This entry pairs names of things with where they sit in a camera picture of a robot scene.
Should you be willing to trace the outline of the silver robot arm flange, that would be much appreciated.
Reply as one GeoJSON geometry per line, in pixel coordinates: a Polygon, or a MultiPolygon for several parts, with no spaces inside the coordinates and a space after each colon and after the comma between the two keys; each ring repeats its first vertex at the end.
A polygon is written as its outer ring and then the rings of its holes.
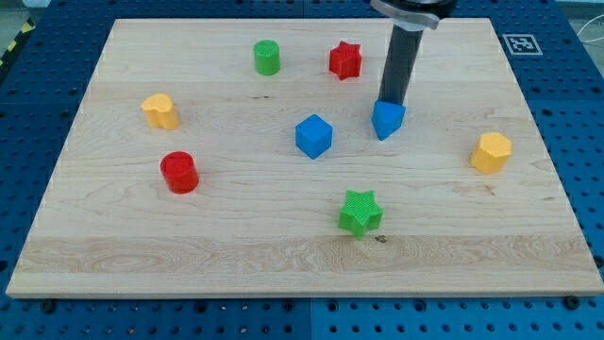
{"type": "Polygon", "coordinates": [[[407,31],[435,30],[450,16],[458,0],[371,0],[370,6],[407,31]]]}

